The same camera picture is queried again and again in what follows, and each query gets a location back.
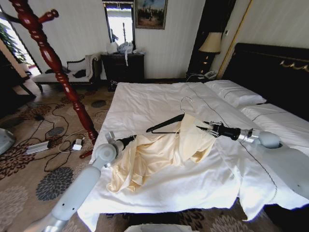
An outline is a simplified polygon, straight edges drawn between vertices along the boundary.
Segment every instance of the wooden bedpost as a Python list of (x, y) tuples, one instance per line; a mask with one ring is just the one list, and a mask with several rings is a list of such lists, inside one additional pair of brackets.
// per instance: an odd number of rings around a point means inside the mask
[(62, 84), (67, 98), (73, 103), (73, 108), (76, 111), (80, 122), (88, 132), (89, 138), (94, 144), (98, 137), (98, 132), (94, 129), (93, 122), (85, 110), (84, 105), (79, 101), (76, 91), (70, 85), (68, 76), (62, 70), (59, 56), (48, 43), (47, 37), (43, 31), (42, 23), (58, 17), (58, 12), (56, 10), (51, 10), (38, 18), (30, 8), (28, 0), (9, 1), (17, 11), (21, 24), (29, 31), (31, 37), (38, 43), (42, 57), (48, 66), (55, 72), (57, 81)]

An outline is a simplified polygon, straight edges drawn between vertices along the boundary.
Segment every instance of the floral carpet pattern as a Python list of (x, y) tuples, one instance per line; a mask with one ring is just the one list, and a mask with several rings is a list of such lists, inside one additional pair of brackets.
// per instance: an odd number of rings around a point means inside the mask
[[(15, 144), (0, 155), (0, 232), (21, 232), (31, 222), (47, 215), (59, 197), (84, 169), (90, 157), (79, 156), (93, 145), (82, 129), (70, 101), (59, 86), (43, 86), (40, 93), (28, 80), (25, 85), (37, 96), (14, 113), (0, 119), (0, 128), (11, 131)], [(111, 105), (113, 93), (102, 86), (97, 90), (77, 87), (78, 96), (100, 130)], [(81, 151), (71, 152), (72, 142), (83, 138)], [(26, 154), (29, 145), (49, 141), (46, 151)], [(189, 209), (160, 214), (102, 214), (97, 232), (123, 232), (143, 223), (190, 225), (200, 232), (279, 232), (264, 211), (245, 222), (239, 201), (231, 209)], [(75, 214), (64, 232), (87, 232), (89, 229)]]

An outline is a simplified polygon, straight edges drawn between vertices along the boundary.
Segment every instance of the cream dress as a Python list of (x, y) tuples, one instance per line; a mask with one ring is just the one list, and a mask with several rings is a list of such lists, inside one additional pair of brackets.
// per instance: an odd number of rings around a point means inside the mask
[(185, 114), (177, 128), (179, 134), (137, 135), (117, 158), (112, 168), (111, 192), (124, 188), (135, 191), (152, 174), (170, 165), (183, 166), (190, 159), (198, 163), (210, 152), (215, 137), (197, 128), (208, 124)]

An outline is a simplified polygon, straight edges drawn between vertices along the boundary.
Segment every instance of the sofa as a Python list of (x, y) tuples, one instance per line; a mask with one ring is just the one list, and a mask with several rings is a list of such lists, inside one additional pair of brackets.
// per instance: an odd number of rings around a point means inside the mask
[[(96, 87), (102, 73), (102, 61), (100, 53), (86, 55), (78, 61), (68, 61), (67, 67), (63, 67), (71, 85), (90, 85)], [(59, 83), (55, 73), (48, 69), (45, 73), (31, 78), (43, 93), (42, 85)]]

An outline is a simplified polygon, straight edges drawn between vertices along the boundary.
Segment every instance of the framed painting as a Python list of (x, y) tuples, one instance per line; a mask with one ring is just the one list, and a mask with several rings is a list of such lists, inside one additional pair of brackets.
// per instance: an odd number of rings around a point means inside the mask
[(135, 27), (164, 29), (168, 0), (135, 0)]

